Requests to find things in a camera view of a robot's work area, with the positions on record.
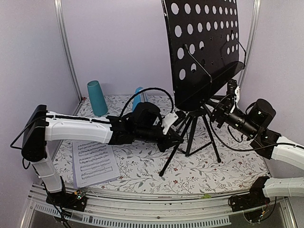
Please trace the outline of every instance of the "small green object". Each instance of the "small green object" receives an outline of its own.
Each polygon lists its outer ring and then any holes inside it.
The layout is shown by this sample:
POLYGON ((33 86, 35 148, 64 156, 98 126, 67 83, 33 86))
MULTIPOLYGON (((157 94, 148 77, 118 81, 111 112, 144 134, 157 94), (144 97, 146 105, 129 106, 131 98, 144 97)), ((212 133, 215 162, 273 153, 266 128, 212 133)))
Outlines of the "small green object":
POLYGON ((208 194, 205 194, 201 197, 201 199, 210 199, 210 198, 211 198, 211 196, 208 194))

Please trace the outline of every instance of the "tripod stand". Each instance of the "tripod stand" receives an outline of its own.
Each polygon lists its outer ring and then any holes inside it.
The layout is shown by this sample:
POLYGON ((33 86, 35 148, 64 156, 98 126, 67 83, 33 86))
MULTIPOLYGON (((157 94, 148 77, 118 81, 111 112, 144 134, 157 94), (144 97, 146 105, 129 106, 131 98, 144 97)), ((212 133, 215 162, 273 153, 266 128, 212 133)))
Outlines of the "tripod stand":
POLYGON ((206 119, 206 114, 207 114, 207 111, 206 111, 206 108, 203 107, 203 108, 200 108, 199 110, 195 111, 195 112, 191 112, 187 115, 187 117, 185 118, 185 120, 182 122, 182 124, 179 126, 178 131, 181 130, 181 128, 183 126, 185 126, 185 128, 183 129, 182 133, 181 133, 181 137, 184 138, 185 134, 187 133, 189 127, 190 127, 190 124, 191 124, 191 129, 190 129, 190 135, 189 135, 189 139, 188 139, 188 144, 187 144, 187 149, 186 151, 183 151, 182 149, 179 149, 179 145, 176 145, 174 148, 173 148, 173 151, 171 152, 170 156, 169 156, 169 159, 167 160, 166 164, 164 165, 162 171, 160 172, 159 176, 163 176, 168 165, 170 164, 172 158, 174 157, 175 153, 177 150, 181 151, 182 153, 184 153, 186 155, 186 157, 189 157, 193 154, 195 154, 196 152, 199 152, 201 151, 202 149, 204 149, 205 147, 209 146, 210 144, 213 145, 213 149, 214 149, 214 152, 215 152, 215 155, 217 157, 217 160, 218 160, 218 163, 221 163, 221 158, 219 157, 219 152, 218 152, 218 149, 216 147, 216 144, 214 142, 214 139, 213 139, 213 136, 212 136, 212 133, 211 133, 211 130, 210 130, 210 127, 209 127, 209 124, 208 124, 208 121, 206 119), (206 129, 207 129, 207 132, 209 134, 209 137, 210 137, 210 142, 201 146, 200 148, 198 148, 197 150, 193 151, 193 152, 190 152, 191 150, 191 146, 192 146, 192 142, 193 142, 193 138, 194 138, 194 133, 195 133, 195 129, 196 129, 196 125, 197 125, 197 121, 198 121, 198 118, 199 117, 202 117, 203 121, 204 121, 204 124, 206 126, 206 129))

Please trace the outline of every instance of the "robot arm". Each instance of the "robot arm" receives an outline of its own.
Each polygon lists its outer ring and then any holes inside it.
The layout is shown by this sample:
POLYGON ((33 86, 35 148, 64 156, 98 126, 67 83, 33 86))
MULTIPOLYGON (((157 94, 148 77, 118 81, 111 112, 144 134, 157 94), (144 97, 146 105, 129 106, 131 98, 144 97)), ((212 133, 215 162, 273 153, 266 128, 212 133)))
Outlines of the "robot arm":
MULTIPOLYGON (((223 123, 227 123, 243 133, 247 140, 252 140, 250 145, 262 157, 287 162, 304 170, 304 146, 267 128, 276 114, 271 104, 264 99, 258 99, 249 106, 252 107, 249 113, 245 114, 236 107, 238 96, 229 96, 236 94, 237 88, 236 81, 231 80, 228 83, 226 99, 221 99, 222 96, 216 97, 221 100, 219 103, 208 102, 208 105, 214 108, 213 112, 209 113, 211 121, 217 122, 219 128, 223 123)), ((260 199, 274 196, 304 197, 304 178, 259 177, 250 188, 250 193, 260 199)))
POLYGON ((83 211, 86 198, 78 193, 66 193, 64 182, 48 154, 47 141, 84 140, 120 145, 142 140, 157 143, 160 151, 164 152, 183 141, 171 129, 178 118, 175 113, 169 113, 162 118, 160 109, 149 102, 139 103, 132 113, 122 118, 62 115, 47 111, 46 105, 39 105, 28 121, 29 127, 24 132, 21 154, 43 180, 48 192, 47 202, 61 207, 69 205, 68 208, 83 211))

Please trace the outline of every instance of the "paper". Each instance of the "paper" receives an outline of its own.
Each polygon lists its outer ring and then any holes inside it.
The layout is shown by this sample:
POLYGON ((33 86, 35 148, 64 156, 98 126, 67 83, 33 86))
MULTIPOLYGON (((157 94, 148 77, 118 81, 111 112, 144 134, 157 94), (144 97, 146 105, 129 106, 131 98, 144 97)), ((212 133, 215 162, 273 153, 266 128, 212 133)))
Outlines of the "paper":
POLYGON ((119 176, 111 146, 88 141, 73 142, 74 187, 110 181, 119 176))

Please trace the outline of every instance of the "lavender wall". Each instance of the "lavender wall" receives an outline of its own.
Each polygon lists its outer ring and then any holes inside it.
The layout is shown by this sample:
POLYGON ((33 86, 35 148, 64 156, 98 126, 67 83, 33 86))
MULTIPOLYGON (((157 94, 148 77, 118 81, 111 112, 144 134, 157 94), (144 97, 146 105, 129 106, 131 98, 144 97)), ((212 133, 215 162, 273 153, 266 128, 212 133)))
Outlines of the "lavender wall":
MULTIPOLYGON (((276 117, 274 131, 304 144, 304 2, 262 1, 256 40, 240 106, 245 109, 258 98, 268 100, 276 117)), ((267 162, 275 177, 301 177, 304 171, 284 162, 267 162)), ((304 227, 303 199, 292 199, 299 227, 304 227)))
POLYGON ((0 227, 16 228, 37 178, 9 144, 38 104, 70 114, 77 98, 53 1, 5 0, 0 9, 0 227))
MULTIPOLYGON (((238 1, 240 41, 244 46, 253 2, 238 1)), ((66 0, 62 6, 84 95, 87 82, 94 79, 100 81, 105 94, 132 94, 138 86, 157 86, 172 92, 161 0, 66 0)))

